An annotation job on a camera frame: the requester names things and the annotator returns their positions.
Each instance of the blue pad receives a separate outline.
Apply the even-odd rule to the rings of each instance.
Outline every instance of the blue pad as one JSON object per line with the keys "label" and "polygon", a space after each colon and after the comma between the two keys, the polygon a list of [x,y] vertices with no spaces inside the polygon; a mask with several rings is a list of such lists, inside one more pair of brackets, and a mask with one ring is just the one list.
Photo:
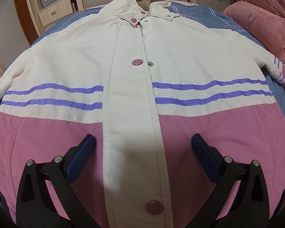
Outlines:
{"label": "blue pad", "polygon": [[205,142],[198,135],[194,135],[191,139],[191,147],[208,179],[215,184],[219,184],[221,181],[220,166],[205,145]]}
{"label": "blue pad", "polygon": [[90,135],[76,152],[70,163],[66,166],[67,183],[74,183],[77,181],[95,147],[96,140]]}

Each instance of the pink blanket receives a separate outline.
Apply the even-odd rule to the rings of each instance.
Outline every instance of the pink blanket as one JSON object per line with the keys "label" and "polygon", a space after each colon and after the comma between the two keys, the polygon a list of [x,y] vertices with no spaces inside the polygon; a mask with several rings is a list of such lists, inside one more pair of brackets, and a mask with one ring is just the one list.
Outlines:
{"label": "pink blanket", "polygon": [[285,0],[237,0],[224,10],[285,62]]}

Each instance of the blue bedsheet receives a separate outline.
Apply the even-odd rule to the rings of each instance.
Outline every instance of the blue bedsheet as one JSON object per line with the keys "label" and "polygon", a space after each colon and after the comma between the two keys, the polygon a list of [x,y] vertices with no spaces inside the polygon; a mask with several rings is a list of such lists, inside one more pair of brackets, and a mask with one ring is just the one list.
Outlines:
{"label": "blue bedsheet", "polygon": [[[80,20],[83,17],[89,16],[90,14],[98,13],[100,9],[101,8],[85,9],[81,12],[68,16],[67,18],[57,22],[54,26],[52,26],[49,30],[47,30],[43,35],[41,35],[34,42],[34,44],[36,44],[37,42],[42,40],[44,37],[52,33],[65,29],[70,24],[72,24],[73,22],[77,20]],[[195,5],[185,6],[180,3],[172,3],[172,5],[168,9],[170,10],[170,12],[178,13],[183,17],[199,22],[208,28],[230,29],[230,30],[236,31],[240,33],[241,35],[254,41],[258,45],[264,47],[258,40],[256,40],[244,28],[242,28],[239,24],[234,22],[232,18],[224,16],[223,14],[217,11],[214,11],[213,9],[209,7],[195,6]],[[262,72],[267,80],[270,91],[273,93],[275,99],[280,105],[282,112],[285,116],[285,89],[270,77],[267,70],[262,69]]]}

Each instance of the jacket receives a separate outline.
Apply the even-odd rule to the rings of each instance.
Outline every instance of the jacket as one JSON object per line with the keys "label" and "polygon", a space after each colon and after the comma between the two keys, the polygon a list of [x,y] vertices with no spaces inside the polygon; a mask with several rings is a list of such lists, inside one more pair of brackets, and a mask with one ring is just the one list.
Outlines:
{"label": "jacket", "polygon": [[88,133],[96,151],[72,189],[102,228],[191,221],[214,188],[191,150],[196,133],[223,156],[260,161],[274,212],[285,187],[285,118],[260,68],[285,86],[284,66],[170,4],[114,0],[43,38],[4,73],[0,189],[13,217],[26,161],[51,161]]}

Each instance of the pink button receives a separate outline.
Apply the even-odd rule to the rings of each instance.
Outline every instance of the pink button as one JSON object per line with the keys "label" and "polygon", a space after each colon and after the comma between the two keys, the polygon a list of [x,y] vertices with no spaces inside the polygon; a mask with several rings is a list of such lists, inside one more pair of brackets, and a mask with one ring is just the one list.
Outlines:
{"label": "pink button", "polygon": [[135,59],[135,60],[132,61],[132,64],[133,64],[134,66],[141,65],[141,64],[143,64],[143,60],[141,60],[141,59]]}
{"label": "pink button", "polygon": [[150,201],[146,204],[146,211],[151,215],[159,215],[164,209],[163,204],[159,201]]}

